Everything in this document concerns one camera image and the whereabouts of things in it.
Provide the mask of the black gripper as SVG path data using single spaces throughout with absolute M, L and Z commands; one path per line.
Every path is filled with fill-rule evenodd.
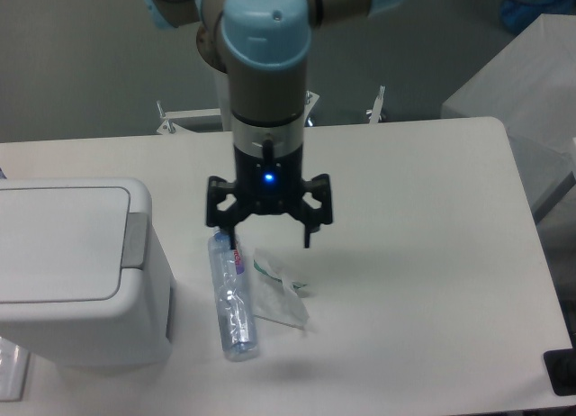
M 311 246 L 311 234 L 333 223 L 330 177 L 320 174 L 302 178 L 303 121 L 262 127 L 241 120 L 231 123 L 237 181 L 210 176 L 206 192 L 205 224 L 229 236 L 229 248 L 237 248 L 236 226 L 252 206 L 265 214 L 278 214 L 280 201 L 304 228 L 303 246 Z

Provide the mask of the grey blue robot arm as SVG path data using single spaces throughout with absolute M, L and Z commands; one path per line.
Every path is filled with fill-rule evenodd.
M 403 0 L 144 0 L 160 28 L 199 23 L 228 79 L 236 178 L 211 176 L 206 223 L 229 237 L 251 215 L 288 214 L 306 235 L 333 221 L 329 176 L 302 176 L 312 32 Z

